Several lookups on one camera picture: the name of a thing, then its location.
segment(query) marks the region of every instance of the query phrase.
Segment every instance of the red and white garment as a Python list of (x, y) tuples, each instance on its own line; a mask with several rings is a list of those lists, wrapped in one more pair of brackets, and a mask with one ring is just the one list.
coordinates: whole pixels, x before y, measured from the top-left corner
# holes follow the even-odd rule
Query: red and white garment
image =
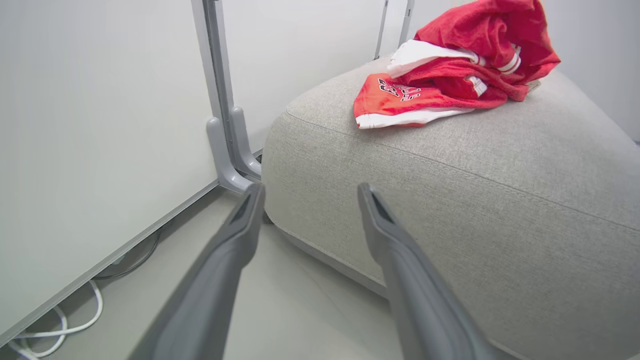
[(418, 30), (354, 102), (360, 128), (429, 121), (523, 101), (558, 63), (539, 0), (478, 0)]

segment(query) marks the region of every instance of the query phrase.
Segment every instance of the stitching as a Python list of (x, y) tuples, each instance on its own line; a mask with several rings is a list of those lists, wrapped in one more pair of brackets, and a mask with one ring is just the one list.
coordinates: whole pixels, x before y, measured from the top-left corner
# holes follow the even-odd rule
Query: stitching
[[(287, 115), (289, 115), (290, 117), (292, 117), (292, 118), (294, 118), (296, 120), (302, 121), (302, 122), (304, 122), (306, 124), (309, 124), (309, 125), (312, 125), (312, 126), (315, 126), (315, 127), (320, 127), (322, 129), (325, 129), (325, 130), (329, 130), (329, 131), (331, 131), (333, 133), (340, 134), (341, 136), (346, 137), (346, 138), (353, 138), (352, 136), (349, 136), (347, 134), (341, 133), (340, 131), (336, 131), (334, 129), (329, 129), (328, 127), (324, 127), (324, 126), (321, 126), (321, 125), (318, 125), (318, 124), (313, 124), (311, 122), (303, 120), (303, 119), (291, 114), (289, 112), (288, 108), (285, 110), (285, 113)], [(514, 184), (511, 184), (511, 183), (509, 183), (507, 181), (502, 181), (502, 183), (501, 183), (501, 182), (498, 182), (496, 180), (489, 179), (488, 176), (483, 176), (482, 174), (475, 174), (475, 173), (473, 173), (471, 171), (466, 171), (466, 169), (463, 170), (464, 167), (456, 168), (456, 167), (453, 167), (451, 165), (448, 165), (448, 164), (445, 164), (445, 163), (441, 163), (441, 162), (439, 162), (437, 160), (433, 160), (431, 158), (425, 158), (424, 156), (419, 156), (417, 154), (414, 154), (412, 152), (407, 151), (406, 149), (399, 150), (399, 149), (395, 149), (393, 147), (389, 147), (387, 145), (383, 145), (383, 144), (376, 143), (376, 142), (371, 142), (371, 144), (373, 144), (374, 146), (377, 146), (377, 147), (386, 148), (386, 149), (391, 150), (392, 152), (394, 152), (396, 154), (402, 154), (403, 156), (409, 156), (412, 159), (418, 160), (418, 161), (423, 162), (423, 163), (428, 163), (428, 164), (433, 165), (435, 167), (441, 168), (442, 170), (446, 170), (446, 171), (449, 171), (449, 172), (452, 172), (452, 173), (455, 173), (455, 174), (458, 174), (458, 175), (462, 175), (462, 176), (464, 176), (464, 177), (466, 177), (468, 179), (479, 181), (480, 183), (487, 184), (487, 185), (492, 186), (494, 188), (500, 189), (503, 192), (510, 193), (510, 194), (516, 195), (518, 197), (521, 197), (523, 199), (531, 200), (533, 202), (537, 202), (539, 204), (542, 204), (544, 206), (550, 207), (552, 209), (556, 209), (556, 210), (562, 211), (563, 213), (567, 213), (567, 214), (572, 215), (574, 217), (583, 218), (584, 220), (588, 220), (588, 221), (591, 221), (591, 222), (597, 222), (597, 220), (604, 221), (607, 224), (607, 226), (610, 227), (611, 229), (615, 229), (617, 231), (621, 231), (621, 232), (623, 232), (625, 234), (637, 236), (640, 233), (640, 230), (638, 230), (638, 229), (635, 229), (633, 227), (629, 227), (629, 226), (626, 226), (626, 225), (623, 225), (623, 224), (619, 224), (617, 222), (613, 222), (613, 221), (611, 221), (609, 219), (606, 219), (602, 215), (599, 215), (599, 214), (597, 214), (595, 212), (594, 212), (594, 214), (595, 214), (594, 215), (594, 214), (588, 213), (587, 211), (584, 211), (584, 210), (581, 210), (581, 209), (572, 208), (570, 206), (567, 206), (566, 204), (552, 202), (551, 200), (548, 200), (548, 199), (536, 194), (534, 191), (529, 190), (529, 189), (524, 189), (524, 190), (527, 190), (527, 191), (523, 191), (523, 190), (519, 189), (518, 186), (516, 186)], [(532, 196), (535, 196), (535, 197), (539, 197), (540, 199), (537, 199), (537, 198), (534, 198), (534, 197), (529, 197), (529, 196), (526, 196), (524, 194), (532, 195)]]

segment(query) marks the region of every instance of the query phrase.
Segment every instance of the white cable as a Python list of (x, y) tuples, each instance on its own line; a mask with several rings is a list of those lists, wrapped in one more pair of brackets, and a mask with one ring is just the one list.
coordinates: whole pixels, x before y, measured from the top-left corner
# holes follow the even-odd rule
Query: white cable
[[(79, 331), (85, 330), (88, 327), (90, 327), (91, 325), (93, 325), (96, 321), (98, 321), (98, 318), (100, 318), (100, 315), (102, 314), (102, 308), (104, 307), (104, 304), (103, 304), (103, 301), (102, 301), (102, 294), (100, 293), (100, 289), (98, 289), (98, 286), (95, 284), (95, 282), (93, 280), (89, 280), (89, 284), (91, 284), (91, 287), (93, 288), (93, 292), (95, 294), (95, 300), (96, 300), (96, 302), (98, 304), (98, 307), (97, 307), (97, 310), (95, 312), (95, 315), (93, 316), (93, 318), (91, 320), (89, 320), (89, 322), (87, 322), (84, 325), (80, 325), (80, 326), (68, 329), (67, 328), (67, 326), (68, 326), (67, 317), (62, 312), (62, 310), (58, 306), (56, 306), (53, 309), (56, 311), (56, 313), (60, 317), (60, 321), (62, 323), (62, 330), (46, 331), (46, 332), (32, 332), (32, 333), (25, 332), (25, 333), (22, 333), (22, 334), (20, 334), (20, 335), (15, 337), (15, 339), (21, 339), (22, 347), (20, 347), (15, 341), (9, 342), (9, 346), (12, 349), (14, 349), (18, 354), (24, 356), (26, 359), (39, 360), (41, 357), (49, 356), (54, 351), (56, 351), (58, 348), (60, 348), (60, 345), (62, 345), (62, 342), (65, 341), (66, 335), (73, 334), (75, 332), (79, 332)], [(50, 336), (59, 336), (60, 338), (56, 341), (56, 343), (49, 350), (47, 350), (45, 352), (34, 352), (34, 351), (32, 351), (32, 349), (29, 347), (29, 344), (26, 342), (26, 339), (48, 338)]]

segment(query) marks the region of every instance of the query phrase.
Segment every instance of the red fabric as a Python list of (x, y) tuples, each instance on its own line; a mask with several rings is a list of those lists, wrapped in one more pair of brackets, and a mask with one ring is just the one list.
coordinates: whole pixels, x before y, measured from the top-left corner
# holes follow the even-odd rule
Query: red fabric
[[(471, 50), (483, 56), (487, 64), (473, 64), (466, 58), (439, 58), (397, 79), (372, 74), (354, 102), (356, 118), (423, 108), (496, 108), (508, 97), (523, 101), (528, 82), (546, 76), (560, 62), (551, 48), (539, 0), (474, 1), (445, 12), (418, 30), (414, 39)], [(504, 67), (516, 54), (512, 44), (521, 47), (521, 61), (514, 73), (504, 74), (508, 70)], [(482, 95), (474, 91), (469, 76), (487, 85)]]

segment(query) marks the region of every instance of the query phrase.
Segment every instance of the gray ottoman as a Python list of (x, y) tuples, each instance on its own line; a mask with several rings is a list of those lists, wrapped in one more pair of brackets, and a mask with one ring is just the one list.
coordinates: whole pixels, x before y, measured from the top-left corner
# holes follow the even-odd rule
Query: gray ottoman
[(376, 185), (492, 343), (520, 359), (640, 352), (640, 151), (558, 71), (525, 102), (423, 128), (360, 130), (387, 59), (293, 101), (264, 147), (266, 211), (384, 296), (356, 186)]

